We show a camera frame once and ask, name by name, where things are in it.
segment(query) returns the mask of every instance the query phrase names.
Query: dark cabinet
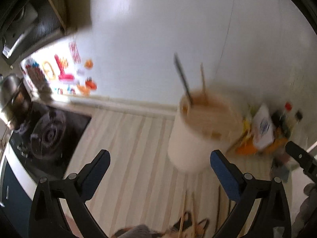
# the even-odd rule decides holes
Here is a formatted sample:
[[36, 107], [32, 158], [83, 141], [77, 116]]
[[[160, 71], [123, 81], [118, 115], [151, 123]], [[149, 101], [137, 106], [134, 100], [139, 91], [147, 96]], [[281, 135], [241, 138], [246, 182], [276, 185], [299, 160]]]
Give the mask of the dark cabinet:
[[9, 163], [4, 166], [2, 182], [2, 211], [23, 238], [28, 238], [32, 200], [16, 179]]

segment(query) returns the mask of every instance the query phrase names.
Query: pot lid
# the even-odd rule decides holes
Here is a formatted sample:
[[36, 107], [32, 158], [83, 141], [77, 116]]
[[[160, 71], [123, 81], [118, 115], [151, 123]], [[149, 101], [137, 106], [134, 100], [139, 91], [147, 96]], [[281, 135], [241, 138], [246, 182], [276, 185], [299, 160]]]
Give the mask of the pot lid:
[[17, 92], [23, 79], [16, 74], [6, 76], [0, 83], [0, 108], [3, 109]]

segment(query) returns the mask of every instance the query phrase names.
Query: silver screw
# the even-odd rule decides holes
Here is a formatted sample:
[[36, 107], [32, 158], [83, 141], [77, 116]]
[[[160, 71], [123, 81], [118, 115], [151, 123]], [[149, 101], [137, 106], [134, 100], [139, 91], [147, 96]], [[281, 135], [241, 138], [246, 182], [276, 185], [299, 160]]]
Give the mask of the silver screw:
[[44, 183], [44, 182], [46, 182], [47, 181], [47, 178], [46, 177], [42, 177], [41, 179], [40, 179], [40, 183]]
[[278, 178], [278, 177], [275, 177], [275, 178], [274, 178], [274, 181], [277, 182], [277, 183], [280, 183], [280, 182], [281, 182], [281, 179]]
[[71, 173], [71, 174], [69, 174], [68, 179], [73, 180], [73, 179], [75, 179], [76, 177], [77, 177], [77, 174], [76, 174], [76, 173]]
[[244, 177], [245, 177], [245, 179], [247, 179], [247, 180], [251, 180], [251, 179], [253, 178], [252, 174], [250, 174], [250, 173], [244, 174]]

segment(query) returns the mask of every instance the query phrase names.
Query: red sticker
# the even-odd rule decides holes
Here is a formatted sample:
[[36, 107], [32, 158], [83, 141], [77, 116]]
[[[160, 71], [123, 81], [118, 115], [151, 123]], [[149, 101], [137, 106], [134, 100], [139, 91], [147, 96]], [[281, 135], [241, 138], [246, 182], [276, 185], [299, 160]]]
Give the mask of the red sticker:
[[69, 50], [74, 64], [80, 64], [81, 60], [76, 42], [69, 42]]

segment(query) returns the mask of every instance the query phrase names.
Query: metal pot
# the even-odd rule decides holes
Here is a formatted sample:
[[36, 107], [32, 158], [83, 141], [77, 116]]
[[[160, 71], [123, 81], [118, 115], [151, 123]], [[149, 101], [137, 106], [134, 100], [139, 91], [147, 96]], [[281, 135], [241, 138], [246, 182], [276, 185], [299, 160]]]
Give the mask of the metal pot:
[[0, 118], [11, 130], [18, 129], [31, 109], [31, 97], [23, 79], [10, 74], [0, 83]]

